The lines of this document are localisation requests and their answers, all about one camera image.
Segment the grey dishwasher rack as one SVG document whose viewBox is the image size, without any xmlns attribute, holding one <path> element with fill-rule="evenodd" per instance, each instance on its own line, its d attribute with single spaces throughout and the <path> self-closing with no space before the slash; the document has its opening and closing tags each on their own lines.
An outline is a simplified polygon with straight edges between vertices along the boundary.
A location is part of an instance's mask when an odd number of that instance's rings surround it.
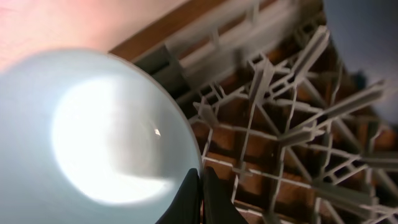
<svg viewBox="0 0 398 224">
<path fill-rule="evenodd" d="M 132 62 L 247 223 L 397 222 L 396 1 L 224 1 Z"/>
</svg>

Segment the light blue bowl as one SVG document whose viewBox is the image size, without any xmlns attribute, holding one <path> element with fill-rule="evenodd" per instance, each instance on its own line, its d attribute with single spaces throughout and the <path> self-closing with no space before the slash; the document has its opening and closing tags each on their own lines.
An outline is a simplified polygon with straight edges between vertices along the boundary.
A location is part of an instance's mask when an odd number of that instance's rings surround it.
<svg viewBox="0 0 398 224">
<path fill-rule="evenodd" d="M 1 72 L 2 223 L 155 223 L 190 170 L 186 117 L 133 64 L 65 49 Z"/>
</svg>

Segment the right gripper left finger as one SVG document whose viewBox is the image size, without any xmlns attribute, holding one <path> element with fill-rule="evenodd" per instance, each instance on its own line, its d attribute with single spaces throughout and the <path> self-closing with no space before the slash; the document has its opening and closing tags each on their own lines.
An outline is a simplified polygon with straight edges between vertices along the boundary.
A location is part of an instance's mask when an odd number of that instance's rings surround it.
<svg viewBox="0 0 398 224">
<path fill-rule="evenodd" d="M 199 224 L 201 190 L 200 178 L 195 168 L 190 169 L 172 203 L 156 224 Z"/>
</svg>

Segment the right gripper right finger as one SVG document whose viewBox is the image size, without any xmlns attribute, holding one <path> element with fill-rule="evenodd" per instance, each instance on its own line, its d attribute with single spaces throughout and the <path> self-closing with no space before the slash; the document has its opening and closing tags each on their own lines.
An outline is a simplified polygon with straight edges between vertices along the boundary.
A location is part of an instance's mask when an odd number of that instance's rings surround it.
<svg viewBox="0 0 398 224">
<path fill-rule="evenodd" d="M 205 167 L 202 180 L 205 223 L 248 224 L 227 196 L 212 167 Z"/>
</svg>

